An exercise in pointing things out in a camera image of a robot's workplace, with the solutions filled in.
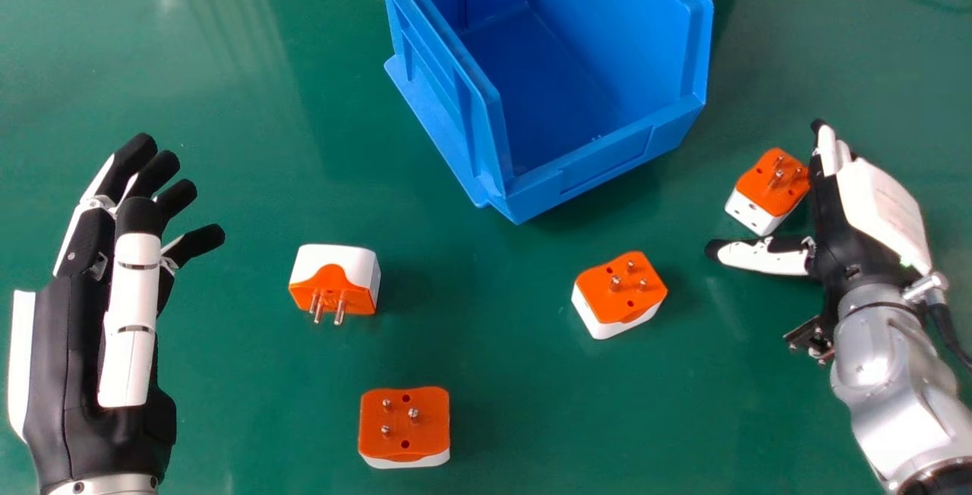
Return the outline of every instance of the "storage bin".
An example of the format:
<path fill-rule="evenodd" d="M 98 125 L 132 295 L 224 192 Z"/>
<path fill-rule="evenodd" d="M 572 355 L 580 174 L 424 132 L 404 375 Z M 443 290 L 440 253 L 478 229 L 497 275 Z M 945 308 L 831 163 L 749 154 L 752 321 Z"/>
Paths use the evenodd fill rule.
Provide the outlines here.
<path fill-rule="evenodd" d="M 386 0 L 385 65 L 477 207 L 520 224 L 676 148 L 711 0 Z"/>

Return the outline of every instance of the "robotic hand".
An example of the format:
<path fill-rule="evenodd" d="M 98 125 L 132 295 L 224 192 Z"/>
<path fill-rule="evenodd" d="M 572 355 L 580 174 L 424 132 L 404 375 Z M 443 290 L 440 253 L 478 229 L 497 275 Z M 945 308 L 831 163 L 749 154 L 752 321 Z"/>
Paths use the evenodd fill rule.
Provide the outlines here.
<path fill-rule="evenodd" d="M 44 495 L 155 493 L 176 440 L 176 406 L 156 381 L 156 316 L 176 270 L 219 247 L 218 225 L 163 248 L 194 200 L 174 153 L 139 134 L 80 198 L 41 292 L 14 293 L 8 412 Z"/>
<path fill-rule="evenodd" d="M 823 312 L 788 333 L 825 366 L 850 409 L 851 428 L 885 491 L 972 493 L 972 413 L 924 321 L 972 370 L 933 272 L 919 205 L 878 167 L 855 156 L 825 122 L 813 122 L 809 163 L 812 238 L 714 240 L 705 255 L 726 266 L 819 281 Z"/>

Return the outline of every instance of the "green table surface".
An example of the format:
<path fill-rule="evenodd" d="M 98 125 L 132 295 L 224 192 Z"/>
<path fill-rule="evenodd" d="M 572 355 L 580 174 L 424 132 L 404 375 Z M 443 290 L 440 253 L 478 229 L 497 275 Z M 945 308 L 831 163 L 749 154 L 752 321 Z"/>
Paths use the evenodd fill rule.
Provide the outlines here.
<path fill-rule="evenodd" d="M 826 372 L 781 340 L 819 288 L 702 246 L 746 236 L 722 212 L 736 178 L 773 146 L 809 155 L 809 122 L 828 118 L 919 198 L 972 342 L 972 0 L 715 7 L 708 107 L 684 145 L 514 226 L 469 203 L 385 75 L 383 0 L 0 0 L 0 295 L 46 283 L 88 179 L 145 131 L 200 188 L 171 235 L 229 233 L 160 320 L 179 405 L 163 492 L 878 493 Z M 784 227 L 807 229 L 805 208 Z M 378 252 L 376 317 L 334 329 L 295 309 L 308 242 Z M 669 298 L 594 342 L 573 278 L 632 249 Z M 426 384 L 451 392 L 452 460 L 367 467 L 361 394 Z M 0 478 L 34 489 L 6 428 Z"/>

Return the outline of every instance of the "orange and white plug adapter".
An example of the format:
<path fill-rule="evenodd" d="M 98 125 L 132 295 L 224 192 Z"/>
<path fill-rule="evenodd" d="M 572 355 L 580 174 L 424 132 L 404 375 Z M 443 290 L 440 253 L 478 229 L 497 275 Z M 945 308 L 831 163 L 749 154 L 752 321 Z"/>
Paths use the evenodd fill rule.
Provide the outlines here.
<path fill-rule="evenodd" d="M 806 166 L 780 148 L 764 153 L 736 183 L 726 212 L 751 232 L 770 235 L 809 191 Z"/>
<path fill-rule="evenodd" d="M 374 389 L 361 396 L 358 453 L 375 468 L 437 467 L 449 460 L 449 393 Z"/>
<path fill-rule="evenodd" d="M 334 312 L 334 326 L 345 313 L 374 315 L 381 270 L 378 256 L 367 248 L 336 244 L 305 244 L 298 249 L 289 291 L 302 311 L 318 324 L 325 311 Z"/>
<path fill-rule="evenodd" d="M 641 252 L 580 273 L 570 301 L 594 339 L 608 339 L 652 319 L 667 287 Z"/>

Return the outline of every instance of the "metal pin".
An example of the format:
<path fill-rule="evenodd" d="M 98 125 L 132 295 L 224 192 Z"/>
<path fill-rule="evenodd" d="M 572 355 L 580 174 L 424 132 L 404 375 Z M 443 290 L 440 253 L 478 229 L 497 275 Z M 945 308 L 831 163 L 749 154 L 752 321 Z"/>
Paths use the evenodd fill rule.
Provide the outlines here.
<path fill-rule="evenodd" d="M 314 315 L 314 324 L 320 324 L 320 318 L 323 317 L 323 312 L 320 312 L 320 292 L 314 292 L 310 298 L 310 314 Z"/>
<path fill-rule="evenodd" d="M 348 308 L 348 302 L 344 299 L 344 294 L 341 294 L 341 298 L 337 301 L 337 311 L 334 311 L 334 326 L 341 326 L 344 322 L 344 310 Z"/>
<path fill-rule="evenodd" d="M 775 186 L 777 186 L 777 184 L 780 183 L 782 177 L 784 177 L 783 169 L 778 169 L 777 171 L 775 171 L 773 173 L 773 179 L 770 180 L 770 188 L 775 188 Z"/>

